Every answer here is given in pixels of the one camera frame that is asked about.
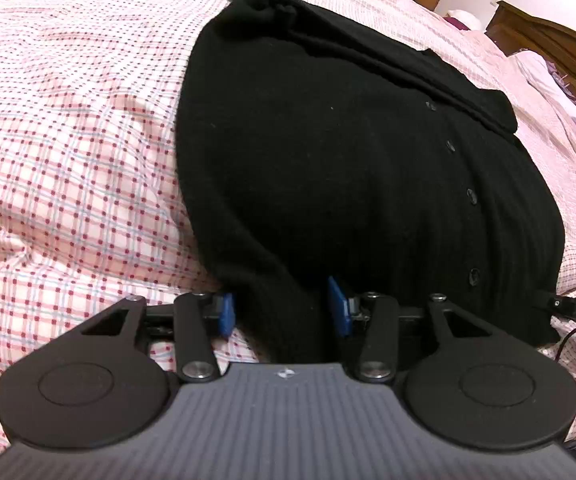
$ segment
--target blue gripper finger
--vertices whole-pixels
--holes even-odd
[[[337,334],[341,337],[349,336],[353,326],[353,320],[350,316],[350,305],[348,298],[345,297],[341,287],[339,287],[332,276],[327,279],[327,300]]]
[[[228,339],[235,328],[235,299],[231,292],[223,295],[223,308],[219,316],[219,334]]]

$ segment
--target round black disc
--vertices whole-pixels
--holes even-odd
[[[134,349],[104,338],[58,355],[41,348],[0,378],[0,421],[11,439],[53,449],[119,442],[162,412],[165,372]]]
[[[565,436],[576,416],[576,382],[513,338],[463,338],[410,371],[405,400],[439,436],[510,451]]]

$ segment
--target gray textured handle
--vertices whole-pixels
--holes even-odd
[[[484,454],[417,425],[391,390],[338,364],[232,364],[213,383],[181,388],[138,436],[91,452],[15,444],[0,480],[576,480],[550,445]]]

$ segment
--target black knit fabric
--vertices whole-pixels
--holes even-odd
[[[530,344],[558,339],[564,227],[500,91],[301,0],[232,0],[193,48],[181,192],[206,267],[285,362],[331,358],[328,275],[402,304],[451,300]]]

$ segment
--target bedspread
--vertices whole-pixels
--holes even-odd
[[[576,294],[576,130],[565,118],[485,36],[410,0],[306,1],[506,92],[564,220],[559,292]],[[126,294],[152,304],[218,286],[178,192],[173,120],[194,40],[226,4],[0,0],[0,374]],[[241,332],[215,350],[222,367],[257,359]],[[170,346],[152,352],[172,366]],[[562,361],[576,376],[576,336]]]

